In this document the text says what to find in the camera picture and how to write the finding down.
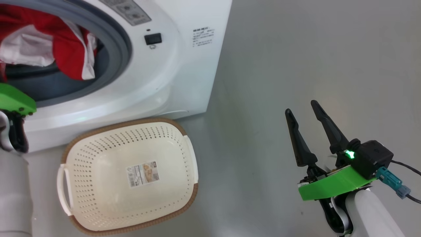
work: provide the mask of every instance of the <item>washing machine label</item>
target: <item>washing machine label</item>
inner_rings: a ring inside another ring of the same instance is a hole
[[[132,26],[150,22],[151,18],[134,0],[100,0],[122,16]]]
[[[155,161],[129,166],[126,168],[126,172],[131,189],[159,180]]]
[[[199,47],[212,43],[215,29],[202,27],[193,30],[193,47]]]

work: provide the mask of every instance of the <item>teal connector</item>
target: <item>teal connector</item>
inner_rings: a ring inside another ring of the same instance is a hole
[[[402,185],[402,181],[384,166],[377,170],[376,178],[395,190],[401,199],[404,199],[407,194],[411,193],[411,190],[407,186]]]

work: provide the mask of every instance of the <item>red and white clothing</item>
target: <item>red and white clothing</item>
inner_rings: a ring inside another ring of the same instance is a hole
[[[96,37],[41,11],[0,4],[0,62],[58,68],[75,80],[95,78]]]

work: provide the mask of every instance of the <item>green plastic mount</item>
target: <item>green plastic mount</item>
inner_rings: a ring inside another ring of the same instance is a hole
[[[15,87],[0,83],[0,110],[16,111],[28,115],[37,111],[35,100]]]
[[[298,191],[304,201],[331,198],[359,189],[375,179],[366,180],[349,166],[324,179],[301,186]]]

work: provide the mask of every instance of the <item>laundry basket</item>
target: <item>laundry basket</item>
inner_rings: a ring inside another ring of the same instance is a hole
[[[81,232],[96,236],[175,217],[190,207],[197,188],[190,139],[179,124],[163,118],[111,125],[76,138],[57,175],[63,210]]]

